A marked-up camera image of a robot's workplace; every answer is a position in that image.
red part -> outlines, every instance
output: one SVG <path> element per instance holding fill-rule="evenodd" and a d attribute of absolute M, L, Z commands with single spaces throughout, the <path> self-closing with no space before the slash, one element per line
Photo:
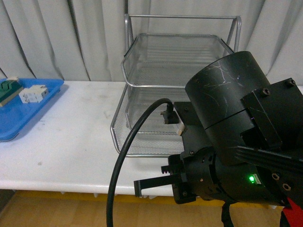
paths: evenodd
<path fill-rule="evenodd" d="M 283 208 L 290 227 L 303 227 L 303 210 L 290 198 L 287 198 L 291 208 Z"/>

green circuit board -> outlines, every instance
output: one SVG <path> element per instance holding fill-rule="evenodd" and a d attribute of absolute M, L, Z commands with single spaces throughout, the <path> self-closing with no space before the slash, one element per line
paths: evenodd
<path fill-rule="evenodd" d="M 23 87 L 16 80 L 3 81 L 0 84 L 0 107 L 17 96 L 22 89 Z"/>

green led light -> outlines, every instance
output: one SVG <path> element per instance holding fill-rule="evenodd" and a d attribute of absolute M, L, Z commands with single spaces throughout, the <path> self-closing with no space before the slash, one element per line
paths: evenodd
<path fill-rule="evenodd" d="M 252 183 L 255 182 L 255 178 L 253 176 L 250 176 L 250 182 L 252 182 Z"/>

cable plug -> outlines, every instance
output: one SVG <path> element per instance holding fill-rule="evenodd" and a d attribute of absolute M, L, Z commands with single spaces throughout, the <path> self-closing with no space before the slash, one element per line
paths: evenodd
<path fill-rule="evenodd" d="M 171 108 L 169 105 L 167 105 L 166 111 L 162 111 L 161 115 L 164 117 L 164 124 L 178 124 L 179 123 L 179 117 L 177 113 Z"/>

blue tray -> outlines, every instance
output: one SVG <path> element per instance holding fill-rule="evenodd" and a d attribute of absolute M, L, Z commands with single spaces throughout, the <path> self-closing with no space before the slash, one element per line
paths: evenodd
<path fill-rule="evenodd" d="M 0 107 L 0 141 L 15 138 L 20 130 L 41 110 L 43 106 L 60 91 L 64 83 L 61 79 L 19 79 L 24 88 L 32 85 L 46 85 L 49 94 L 40 103 L 23 104 L 19 96 Z"/>

